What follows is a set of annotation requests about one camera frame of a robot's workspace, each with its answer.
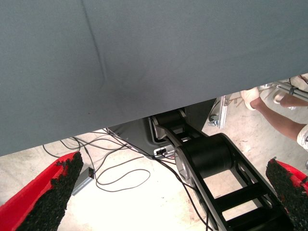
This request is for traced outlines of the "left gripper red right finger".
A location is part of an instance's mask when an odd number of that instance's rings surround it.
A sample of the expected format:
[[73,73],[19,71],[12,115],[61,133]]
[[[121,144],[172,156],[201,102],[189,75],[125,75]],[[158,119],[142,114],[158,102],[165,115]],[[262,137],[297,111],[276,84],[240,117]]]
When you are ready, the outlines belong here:
[[283,205],[295,231],[308,229],[308,176],[297,168],[271,159],[266,176]]

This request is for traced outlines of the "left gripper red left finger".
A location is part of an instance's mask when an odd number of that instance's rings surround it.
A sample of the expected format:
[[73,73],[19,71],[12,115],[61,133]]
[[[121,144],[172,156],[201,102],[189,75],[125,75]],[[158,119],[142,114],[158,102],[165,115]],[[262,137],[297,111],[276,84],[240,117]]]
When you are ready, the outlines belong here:
[[0,229],[57,230],[82,167],[80,152],[55,160],[0,207]]

